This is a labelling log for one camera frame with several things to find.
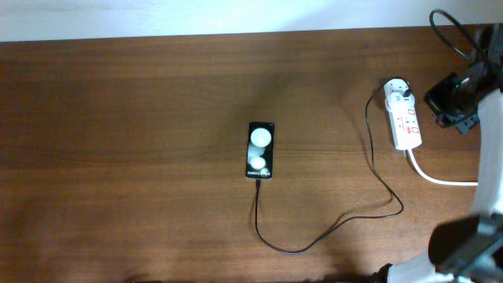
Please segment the black Galaxy flip phone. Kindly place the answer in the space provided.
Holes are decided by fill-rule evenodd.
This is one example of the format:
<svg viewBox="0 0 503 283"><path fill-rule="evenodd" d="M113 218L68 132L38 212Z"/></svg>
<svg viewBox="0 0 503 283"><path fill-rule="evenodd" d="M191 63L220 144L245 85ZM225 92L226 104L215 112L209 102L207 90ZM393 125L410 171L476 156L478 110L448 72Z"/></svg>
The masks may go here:
<svg viewBox="0 0 503 283"><path fill-rule="evenodd" d="M274 173L274 123L250 122L245 177L271 179Z"/></svg>

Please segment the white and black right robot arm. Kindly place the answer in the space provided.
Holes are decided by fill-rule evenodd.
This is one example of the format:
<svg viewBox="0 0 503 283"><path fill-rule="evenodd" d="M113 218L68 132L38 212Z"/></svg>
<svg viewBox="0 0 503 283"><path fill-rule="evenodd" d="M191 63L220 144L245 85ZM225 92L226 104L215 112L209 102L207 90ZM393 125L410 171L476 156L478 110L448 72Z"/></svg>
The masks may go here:
<svg viewBox="0 0 503 283"><path fill-rule="evenodd" d="M383 266L376 282L486 282L502 279L502 26L479 29L466 76L455 73L424 97L435 122L462 134L481 127L479 173L471 210L431 234L428 250Z"/></svg>

